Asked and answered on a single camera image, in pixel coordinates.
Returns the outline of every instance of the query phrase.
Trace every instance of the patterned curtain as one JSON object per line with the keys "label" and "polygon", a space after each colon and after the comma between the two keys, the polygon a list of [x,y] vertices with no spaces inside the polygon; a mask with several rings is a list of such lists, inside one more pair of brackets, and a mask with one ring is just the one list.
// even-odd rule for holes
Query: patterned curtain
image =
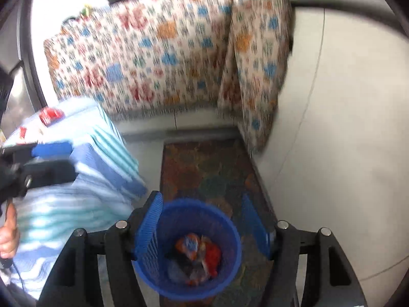
{"label": "patterned curtain", "polygon": [[247,0],[233,6],[218,108],[236,118],[249,150],[270,134],[290,51],[290,0]]}
{"label": "patterned curtain", "polygon": [[265,144],[288,56],[289,0],[128,0],[44,42],[59,99],[114,119],[218,106],[251,150]]}

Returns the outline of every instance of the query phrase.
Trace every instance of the blue plastic basket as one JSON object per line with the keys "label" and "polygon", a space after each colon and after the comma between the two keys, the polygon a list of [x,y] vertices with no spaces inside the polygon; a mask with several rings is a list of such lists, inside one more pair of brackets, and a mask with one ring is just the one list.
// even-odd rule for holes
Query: blue plastic basket
{"label": "blue plastic basket", "polygon": [[[218,294],[234,279],[241,263],[236,227],[219,209],[197,200],[179,199],[162,205],[158,193],[137,233],[136,272],[152,289],[171,300],[202,300]],[[173,283],[167,274],[165,254],[188,233],[209,237],[222,252],[217,277],[196,287]]]}
{"label": "blue plastic basket", "polygon": [[253,203],[246,194],[243,195],[241,213],[246,230],[253,235],[258,250],[263,253],[267,259],[271,259],[270,234],[265,229]]}

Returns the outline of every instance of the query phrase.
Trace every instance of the human hand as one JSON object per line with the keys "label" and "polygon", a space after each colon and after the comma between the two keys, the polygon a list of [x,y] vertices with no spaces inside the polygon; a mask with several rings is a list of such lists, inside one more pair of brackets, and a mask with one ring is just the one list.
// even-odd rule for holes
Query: human hand
{"label": "human hand", "polygon": [[16,255],[19,242],[20,232],[17,228],[16,208],[12,202],[8,202],[6,221],[3,227],[0,227],[0,257],[13,258]]}

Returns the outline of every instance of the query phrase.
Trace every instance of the colorful rug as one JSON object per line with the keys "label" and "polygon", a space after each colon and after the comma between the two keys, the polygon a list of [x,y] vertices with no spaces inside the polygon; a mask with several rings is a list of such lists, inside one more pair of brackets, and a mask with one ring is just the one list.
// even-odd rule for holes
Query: colorful rug
{"label": "colorful rug", "polygon": [[241,139],[167,144],[163,151],[160,191],[165,201],[191,197],[212,204],[231,218],[242,237],[242,264],[235,280],[216,297],[195,303],[161,297],[162,307],[258,306],[272,261],[257,249],[241,221],[241,199],[247,193],[270,229],[275,216],[257,181]]}

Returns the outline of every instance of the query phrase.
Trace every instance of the laundry basket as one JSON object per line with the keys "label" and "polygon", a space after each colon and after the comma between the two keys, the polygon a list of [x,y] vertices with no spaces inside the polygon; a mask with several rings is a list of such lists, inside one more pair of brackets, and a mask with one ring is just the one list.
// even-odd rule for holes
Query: laundry basket
{"label": "laundry basket", "polygon": [[[158,193],[136,234],[136,272],[171,300],[202,300],[221,292],[233,280],[241,263],[241,240],[236,227],[219,209],[197,200],[179,199],[162,205]],[[195,287],[172,282],[165,258],[176,240],[189,233],[209,237],[222,252],[217,277]]]}

